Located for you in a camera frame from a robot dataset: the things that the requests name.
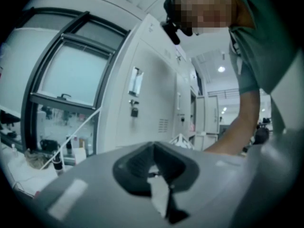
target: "person's arm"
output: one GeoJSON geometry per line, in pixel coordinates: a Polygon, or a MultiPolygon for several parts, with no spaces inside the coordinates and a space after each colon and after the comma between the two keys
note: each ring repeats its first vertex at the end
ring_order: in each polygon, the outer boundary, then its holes
{"type": "Polygon", "coordinates": [[[241,94],[240,110],[237,118],[225,131],[223,137],[205,152],[218,154],[239,154],[253,136],[260,112],[260,91],[241,94]]]}

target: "padlock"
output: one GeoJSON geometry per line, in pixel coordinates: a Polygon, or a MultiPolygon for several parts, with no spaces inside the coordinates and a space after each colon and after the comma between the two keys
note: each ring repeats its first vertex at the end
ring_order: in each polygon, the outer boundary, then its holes
{"type": "Polygon", "coordinates": [[[131,110],[131,117],[137,117],[138,116],[138,109],[136,107],[133,107],[131,110]]]}

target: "ceiling light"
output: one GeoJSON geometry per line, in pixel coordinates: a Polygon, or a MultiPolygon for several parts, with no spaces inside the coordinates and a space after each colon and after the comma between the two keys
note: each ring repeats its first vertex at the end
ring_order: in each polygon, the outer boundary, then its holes
{"type": "Polygon", "coordinates": [[[220,67],[218,68],[218,71],[219,71],[220,73],[222,73],[222,72],[225,71],[225,68],[224,68],[223,66],[220,66],[220,67]]]}

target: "headset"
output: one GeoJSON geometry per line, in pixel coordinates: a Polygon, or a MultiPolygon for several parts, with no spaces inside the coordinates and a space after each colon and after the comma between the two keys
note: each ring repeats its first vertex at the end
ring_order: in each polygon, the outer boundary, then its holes
{"type": "Polygon", "coordinates": [[[166,21],[161,22],[161,26],[175,45],[180,43],[177,30],[180,29],[186,36],[192,36],[192,28],[184,28],[180,25],[179,15],[175,11],[175,0],[165,0],[164,8],[167,13],[166,21]]]}

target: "black window frame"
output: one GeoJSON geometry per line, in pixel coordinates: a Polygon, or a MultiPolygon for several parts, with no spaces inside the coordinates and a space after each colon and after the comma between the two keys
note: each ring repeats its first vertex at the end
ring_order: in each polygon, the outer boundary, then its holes
{"type": "MultiPolygon", "coordinates": [[[[109,21],[106,21],[97,16],[90,15],[89,11],[80,12],[71,9],[59,8],[31,8],[22,13],[22,17],[16,23],[15,28],[21,28],[29,19],[35,14],[56,14],[73,17],[73,20],[66,24],[50,41],[44,49],[39,59],[37,60],[27,83],[21,109],[21,143],[23,151],[27,146],[32,147],[33,150],[37,149],[37,107],[38,105],[51,106],[56,109],[76,112],[86,115],[91,115],[96,109],[101,106],[102,98],[104,95],[106,83],[113,68],[114,62],[117,58],[118,52],[124,44],[130,31],[127,31],[109,21]],[[97,41],[76,35],[75,33],[84,26],[87,22],[98,23],[100,26],[106,27],[115,33],[122,36],[123,40],[119,47],[115,50],[97,41]],[[105,53],[108,56],[108,61],[101,76],[96,91],[93,106],[82,105],[70,101],[64,101],[57,98],[52,98],[37,93],[41,79],[47,69],[50,59],[55,55],[57,49],[64,42],[72,42],[78,45],[93,48],[98,52],[105,53]]],[[[97,141],[97,126],[99,114],[94,116],[94,133],[93,133],[93,154],[96,154],[96,141],[97,141]]]]}

